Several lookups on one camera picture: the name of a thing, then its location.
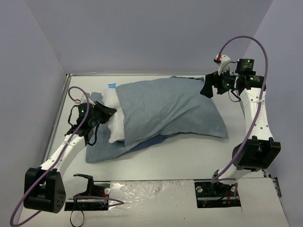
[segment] white pillow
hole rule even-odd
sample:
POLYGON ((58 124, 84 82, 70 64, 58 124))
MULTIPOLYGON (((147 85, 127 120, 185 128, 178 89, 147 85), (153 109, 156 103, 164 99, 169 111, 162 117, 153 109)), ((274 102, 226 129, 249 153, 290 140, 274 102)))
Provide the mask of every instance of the white pillow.
POLYGON ((110 130, 109 143, 114 143, 118 140, 124 140, 124 113, 115 88, 108 88, 103 93, 103 103, 105 106, 114 108, 117 112, 108 120, 108 128, 110 130))

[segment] screw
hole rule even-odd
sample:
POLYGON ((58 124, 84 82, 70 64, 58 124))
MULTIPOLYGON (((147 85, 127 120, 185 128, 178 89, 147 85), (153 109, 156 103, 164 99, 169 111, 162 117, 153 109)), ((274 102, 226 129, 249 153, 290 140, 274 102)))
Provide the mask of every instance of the screw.
POLYGON ((104 193, 105 193, 106 195, 109 195, 110 189, 109 189, 109 188, 105 188, 105 189, 104 189, 104 193))
POLYGON ((197 193, 203 192, 203 188, 201 186, 196 187, 197 193))

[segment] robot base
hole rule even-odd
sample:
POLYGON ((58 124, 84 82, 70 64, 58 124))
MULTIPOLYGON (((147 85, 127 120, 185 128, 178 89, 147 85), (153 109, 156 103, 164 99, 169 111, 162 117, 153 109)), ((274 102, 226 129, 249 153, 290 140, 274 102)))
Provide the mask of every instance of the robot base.
POLYGON ((196 181, 196 201, 198 208, 240 207, 240 200, 234 197, 234 185, 196 181))
MULTIPOLYGON (((93 190, 90 196, 96 197, 108 197, 110 193, 110 183, 97 183, 94 182, 93 190)), ((81 193, 80 195, 88 195, 86 192, 81 193)), ((67 200, 65 203, 65 211, 96 211, 96 210, 108 210, 108 201, 107 200, 95 200, 95 199, 83 199, 77 200, 75 203, 74 200, 67 200)))

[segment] light blue pillow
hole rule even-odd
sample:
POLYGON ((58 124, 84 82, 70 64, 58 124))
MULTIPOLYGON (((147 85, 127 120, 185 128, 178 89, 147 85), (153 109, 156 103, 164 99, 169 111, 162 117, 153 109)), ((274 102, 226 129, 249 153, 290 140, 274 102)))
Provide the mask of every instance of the light blue pillow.
MULTIPOLYGON (((108 142, 110 130, 100 125, 97 142, 87 147, 86 161, 95 163, 137 151, 179 133, 227 138, 226 126, 212 99, 200 95, 204 78, 164 78, 116 88, 125 115, 125 141, 108 142)), ((91 99, 102 103, 100 93, 91 99)))

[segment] blue tag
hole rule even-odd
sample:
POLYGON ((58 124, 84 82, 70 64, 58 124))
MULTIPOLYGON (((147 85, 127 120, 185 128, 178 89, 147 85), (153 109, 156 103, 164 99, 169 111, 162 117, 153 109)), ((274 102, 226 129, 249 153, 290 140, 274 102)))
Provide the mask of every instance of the blue tag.
POLYGON ((108 88, 116 88, 116 84, 108 84, 108 88))

